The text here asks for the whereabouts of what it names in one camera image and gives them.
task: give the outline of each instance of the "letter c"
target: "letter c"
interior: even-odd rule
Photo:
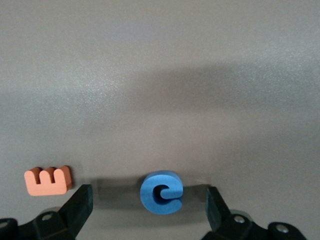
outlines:
[[[184,185],[172,171],[155,171],[149,174],[140,188],[140,199],[150,212],[172,214],[182,207]]]

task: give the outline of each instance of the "bolt head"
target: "bolt head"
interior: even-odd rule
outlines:
[[[235,216],[234,220],[239,224],[243,224],[245,222],[245,219],[242,216]]]
[[[275,228],[276,228],[279,232],[284,233],[284,234],[286,234],[286,233],[289,232],[289,229],[288,229],[285,225],[283,225],[283,224],[278,224],[277,226],[275,226]]]
[[[51,214],[46,214],[42,217],[42,221],[47,221],[49,220],[50,218],[52,218],[52,215]]]
[[[0,229],[5,228],[6,226],[8,226],[8,222],[7,221],[4,221],[4,222],[0,223]]]

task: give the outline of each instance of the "foam letter c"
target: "foam letter c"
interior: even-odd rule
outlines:
[[[150,212],[172,214],[182,207],[184,185],[172,171],[155,171],[149,174],[140,188],[140,199]]]

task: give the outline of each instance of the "gray background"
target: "gray background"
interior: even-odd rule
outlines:
[[[320,237],[320,1],[0,1],[0,216],[23,224],[94,187],[84,239],[209,231],[204,188],[266,228]],[[31,197],[24,172],[72,167]],[[188,186],[157,216],[139,183]]]

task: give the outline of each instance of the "blue letter c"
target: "blue letter c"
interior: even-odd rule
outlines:
[[[172,171],[155,171],[149,174],[140,188],[140,199],[150,212],[172,214],[182,207],[184,185]]]

